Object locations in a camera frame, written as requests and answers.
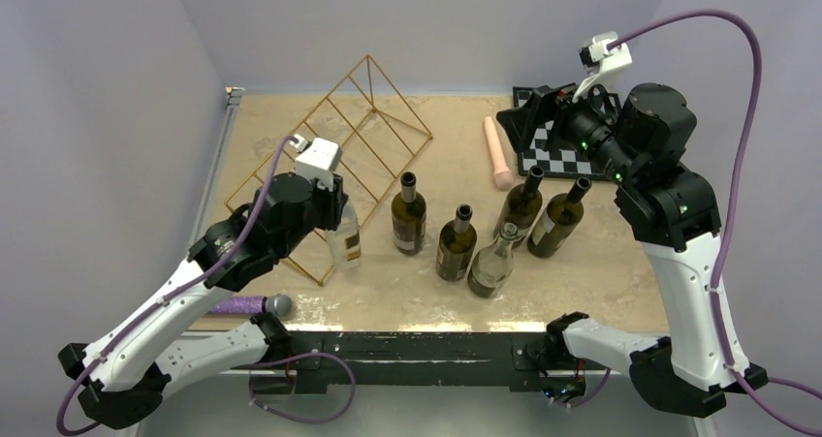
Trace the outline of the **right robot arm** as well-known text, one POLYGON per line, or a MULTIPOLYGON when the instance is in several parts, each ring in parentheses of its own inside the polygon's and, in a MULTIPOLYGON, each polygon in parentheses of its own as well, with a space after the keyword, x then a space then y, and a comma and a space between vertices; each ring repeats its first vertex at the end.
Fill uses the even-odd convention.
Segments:
POLYGON ((558 366, 593 361, 629 377, 651 408, 693 418, 721 410, 729 392, 767 384, 730 317, 715 193, 681 161, 697 119, 676 89, 647 82, 621 100, 599 85, 587 92, 541 86, 496 118, 516 151, 544 126, 547 148, 576 151, 615 184, 619 213, 648 257, 669 326, 664 336, 632 334, 574 312, 549 323, 545 359, 558 366))

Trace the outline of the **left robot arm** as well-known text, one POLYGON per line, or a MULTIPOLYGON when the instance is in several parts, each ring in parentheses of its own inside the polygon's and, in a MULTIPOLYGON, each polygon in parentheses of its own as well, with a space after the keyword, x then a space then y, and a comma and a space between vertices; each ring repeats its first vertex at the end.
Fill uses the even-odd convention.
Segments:
POLYGON ((179 336, 204 314, 271 272, 311 233, 335 230, 348 202, 334 172, 269 177, 251 202, 210 226, 173 275, 142 306, 91 343, 58 354, 89 427, 136 424, 176 392, 237 366, 296 362, 292 337, 271 313, 195 344, 179 336))

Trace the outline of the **clear glass liquor bottle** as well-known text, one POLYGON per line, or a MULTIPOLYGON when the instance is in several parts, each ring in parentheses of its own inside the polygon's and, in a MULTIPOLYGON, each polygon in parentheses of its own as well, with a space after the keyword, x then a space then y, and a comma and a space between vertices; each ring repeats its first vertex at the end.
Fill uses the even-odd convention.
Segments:
POLYGON ((362 256, 360 223, 351 201, 343 206, 337 228, 325 231, 325 234, 336 271, 351 269, 359 264, 362 256))

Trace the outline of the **dark green wine bottle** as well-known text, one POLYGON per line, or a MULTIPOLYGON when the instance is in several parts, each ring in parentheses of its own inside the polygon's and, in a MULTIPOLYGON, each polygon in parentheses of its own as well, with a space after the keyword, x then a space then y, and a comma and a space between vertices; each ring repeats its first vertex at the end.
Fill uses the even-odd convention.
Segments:
POLYGON ((417 191, 417 177, 404 172, 400 178, 400 190, 391 202, 394 244, 404 255, 415 255, 424 246, 427 223, 427 202, 417 191))

